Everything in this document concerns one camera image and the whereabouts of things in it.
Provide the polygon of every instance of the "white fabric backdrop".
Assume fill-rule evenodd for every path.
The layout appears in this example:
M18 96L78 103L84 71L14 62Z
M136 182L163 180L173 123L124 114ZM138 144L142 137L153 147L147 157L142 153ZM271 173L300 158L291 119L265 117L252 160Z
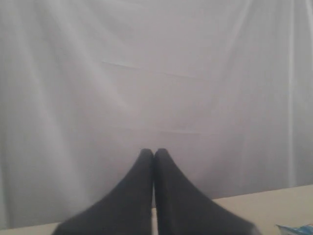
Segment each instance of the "white fabric backdrop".
M10 225L61 221L167 147L210 197L313 184L311 0L1 0Z

